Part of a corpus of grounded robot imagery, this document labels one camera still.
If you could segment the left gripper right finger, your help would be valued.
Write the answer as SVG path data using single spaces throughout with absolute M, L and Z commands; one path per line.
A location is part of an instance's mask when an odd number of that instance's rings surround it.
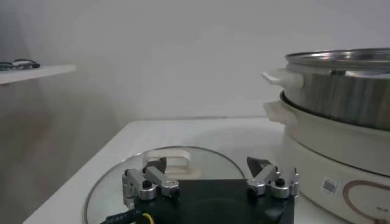
M 247 157 L 247 165 L 252 174 L 246 180 L 247 188 L 255 198 L 264 196 L 266 191 L 278 199 L 299 196 L 300 173 L 295 167 L 283 172 L 268 160 L 253 157 Z

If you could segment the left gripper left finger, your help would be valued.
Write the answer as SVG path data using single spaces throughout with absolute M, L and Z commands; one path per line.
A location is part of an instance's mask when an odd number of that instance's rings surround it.
M 122 198 L 126 207 L 135 207 L 135 200 L 152 201 L 160 192 L 162 197 L 180 196 L 179 181 L 165 175 L 167 158 L 149 161 L 141 169 L 127 169 L 122 174 Z

